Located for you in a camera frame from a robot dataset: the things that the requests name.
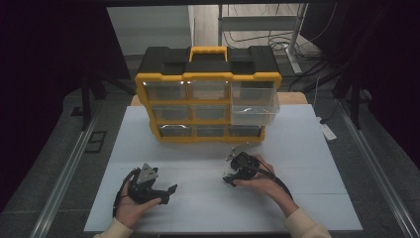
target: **dark wall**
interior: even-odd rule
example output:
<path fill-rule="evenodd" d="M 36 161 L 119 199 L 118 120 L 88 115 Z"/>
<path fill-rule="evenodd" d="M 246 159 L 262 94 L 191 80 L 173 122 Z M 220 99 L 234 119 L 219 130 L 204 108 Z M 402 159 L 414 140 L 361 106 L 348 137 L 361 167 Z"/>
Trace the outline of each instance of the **dark wall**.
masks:
<path fill-rule="evenodd" d="M 393 1 L 360 62 L 369 109 L 420 168 L 420 4 Z"/>
<path fill-rule="evenodd" d="M 0 31 L 2 210 L 80 76 L 130 77 L 105 8 L 2 1 Z"/>

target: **person's left hand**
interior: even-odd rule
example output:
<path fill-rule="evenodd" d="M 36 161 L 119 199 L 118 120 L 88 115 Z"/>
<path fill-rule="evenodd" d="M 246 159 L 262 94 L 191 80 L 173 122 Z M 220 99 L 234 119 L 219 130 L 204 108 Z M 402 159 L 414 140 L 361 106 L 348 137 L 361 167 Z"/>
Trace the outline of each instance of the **person's left hand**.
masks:
<path fill-rule="evenodd" d="M 144 204 L 137 204 L 127 195 L 128 187 L 129 182 L 127 181 L 124 185 L 123 191 L 121 192 L 121 200 L 118 204 L 115 218 L 123 225 L 133 229 L 143 214 L 152 207 L 158 205 L 161 202 L 161 199 L 155 198 Z"/>

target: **hand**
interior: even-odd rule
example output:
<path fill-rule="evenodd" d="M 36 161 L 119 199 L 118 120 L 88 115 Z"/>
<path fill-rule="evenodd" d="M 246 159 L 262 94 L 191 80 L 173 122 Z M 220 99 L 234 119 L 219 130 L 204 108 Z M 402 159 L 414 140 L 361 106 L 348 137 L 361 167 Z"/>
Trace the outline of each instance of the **hand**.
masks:
<path fill-rule="evenodd" d="M 117 214 L 115 218 L 123 225 L 130 229 L 136 225 L 138 220 L 145 214 L 146 211 L 158 205 L 161 202 L 160 198 L 150 200 L 144 204 L 135 203 L 128 195 L 129 182 L 124 185 L 121 200 L 118 204 Z"/>
<path fill-rule="evenodd" d="M 255 157 L 260 161 L 261 170 L 275 175 L 272 165 L 268 164 L 261 155 L 256 155 Z M 234 184 L 252 187 L 268 195 L 278 204 L 286 217 L 299 208 L 281 186 L 261 173 L 257 173 L 251 180 L 235 179 Z"/>

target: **clear plastic drawer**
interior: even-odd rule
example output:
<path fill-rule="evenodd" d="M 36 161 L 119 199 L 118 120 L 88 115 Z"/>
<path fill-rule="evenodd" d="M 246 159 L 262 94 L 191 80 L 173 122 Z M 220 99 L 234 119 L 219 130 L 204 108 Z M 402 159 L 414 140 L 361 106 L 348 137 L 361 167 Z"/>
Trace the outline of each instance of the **clear plastic drawer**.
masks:
<path fill-rule="evenodd" d="M 189 119 L 187 105 L 154 105 L 152 110 L 157 120 L 175 121 Z"/>
<path fill-rule="evenodd" d="M 185 84 L 178 82 L 143 82 L 149 100 L 183 100 L 186 98 Z"/>
<path fill-rule="evenodd" d="M 190 137 L 192 128 L 189 125 L 158 125 L 163 137 Z"/>
<path fill-rule="evenodd" d="M 223 137 L 225 135 L 225 125 L 196 125 L 197 137 Z"/>
<path fill-rule="evenodd" d="M 188 82 L 191 99 L 227 99 L 229 82 L 225 80 L 195 80 Z"/>
<path fill-rule="evenodd" d="M 193 119 L 224 120 L 227 117 L 228 105 L 191 105 Z"/>
<path fill-rule="evenodd" d="M 232 125 L 269 125 L 279 111 L 277 92 L 272 82 L 233 82 L 231 89 Z"/>
<path fill-rule="evenodd" d="M 258 137 L 261 133 L 261 126 L 229 126 L 231 137 Z"/>

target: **electronic device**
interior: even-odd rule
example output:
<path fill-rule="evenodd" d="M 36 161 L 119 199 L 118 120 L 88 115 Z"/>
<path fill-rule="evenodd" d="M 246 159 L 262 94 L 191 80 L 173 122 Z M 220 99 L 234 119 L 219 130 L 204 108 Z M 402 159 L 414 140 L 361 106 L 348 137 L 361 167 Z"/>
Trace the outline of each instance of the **electronic device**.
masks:
<path fill-rule="evenodd" d="M 117 192 L 113 206 L 113 217 L 117 214 L 118 204 L 122 197 L 121 195 L 124 185 L 128 182 L 127 195 L 136 203 L 143 204 L 150 200 L 160 197 L 160 204 L 167 204 L 169 197 L 175 193 L 177 184 L 171 186 L 167 190 L 154 190 L 152 186 L 158 177 L 158 168 L 151 168 L 147 163 L 143 164 L 143 167 L 135 168 L 132 170 L 126 178 L 124 178 L 123 184 L 120 190 Z"/>
<path fill-rule="evenodd" d="M 245 152 L 241 152 L 238 156 L 233 158 L 231 161 L 231 168 L 236 171 L 236 174 L 225 174 L 223 180 L 232 186 L 236 186 L 234 184 L 235 179 L 243 179 L 243 180 L 250 180 L 256 176 L 257 173 L 261 173 L 267 176 L 269 179 L 273 180 L 279 186 L 281 186 L 284 191 L 293 199 L 289 189 L 287 186 L 277 178 L 273 172 L 271 172 L 268 168 L 263 170 L 260 168 L 260 165 L 263 165 L 256 157 L 250 156 Z"/>

